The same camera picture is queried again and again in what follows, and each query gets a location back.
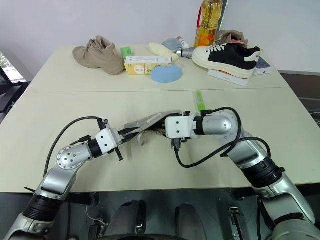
white table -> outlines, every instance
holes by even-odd
[[[141,46],[133,49],[136,55],[144,53]],[[72,47],[62,47],[52,55],[0,125],[1,192],[36,188],[54,139],[75,118],[107,118],[120,130],[125,123],[157,112],[196,111],[193,90],[202,90],[208,109],[235,108],[244,128],[269,143],[272,159],[285,167],[295,184],[320,182],[320,130],[278,72],[253,77],[247,87],[241,87],[208,77],[191,60],[180,59],[177,65],[185,66],[183,77],[160,84],[150,76],[128,76],[125,72],[111,76],[101,69],[82,67],[72,59],[71,51]],[[50,166],[62,147],[98,132],[95,120],[72,126],[58,142]],[[180,157],[189,164],[218,147],[213,136],[204,136],[183,144]],[[119,149],[124,157],[121,162],[115,153],[87,162],[72,191],[250,186],[229,158],[216,156],[195,168],[180,167],[171,141],[162,136],[149,133],[145,146],[133,140]]]

chair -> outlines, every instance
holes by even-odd
[[[7,114],[13,102],[16,102],[26,90],[26,82],[12,83],[0,67],[0,114]]]

green sponge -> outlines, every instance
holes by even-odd
[[[122,54],[123,59],[126,59],[127,56],[133,56],[132,51],[131,51],[131,47],[129,47],[129,46],[122,47],[121,54]]]

sneaker sole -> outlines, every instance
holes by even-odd
[[[240,79],[248,79],[254,73],[254,69],[246,70],[225,63],[202,60],[201,58],[198,58],[196,54],[192,55],[192,61],[205,69],[224,71]]]

product box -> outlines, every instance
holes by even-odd
[[[171,63],[171,56],[127,56],[124,60],[129,75],[150,75],[155,67],[166,67]]]
[[[247,79],[239,78],[239,77],[230,75],[229,73],[226,73],[224,71],[218,71],[218,70],[209,70],[208,75],[212,77],[216,77],[218,79],[225,80],[229,83],[237,84],[244,87],[248,85],[249,79],[250,79],[250,78],[247,78]]]

